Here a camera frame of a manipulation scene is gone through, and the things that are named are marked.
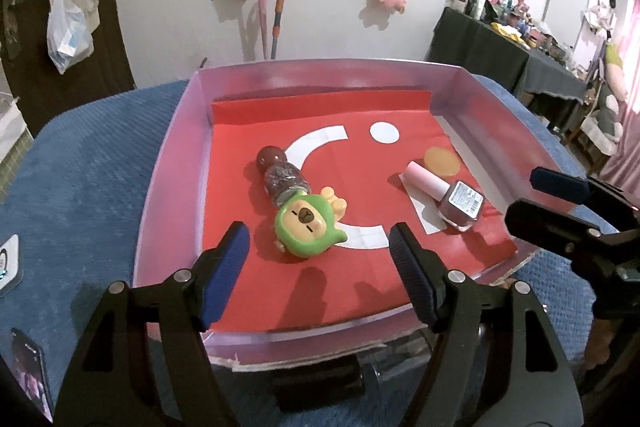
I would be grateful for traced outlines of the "person's right hand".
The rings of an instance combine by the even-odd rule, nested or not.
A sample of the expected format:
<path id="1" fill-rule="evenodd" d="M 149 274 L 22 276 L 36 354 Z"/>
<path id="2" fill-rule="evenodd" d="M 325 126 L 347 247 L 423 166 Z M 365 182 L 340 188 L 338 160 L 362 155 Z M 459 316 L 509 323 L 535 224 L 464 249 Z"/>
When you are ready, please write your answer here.
<path id="1" fill-rule="evenodd" d="M 610 356 L 610 344 L 615 336 L 619 321 L 594 319 L 584 352 L 582 368 L 590 371 L 604 364 Z"/>

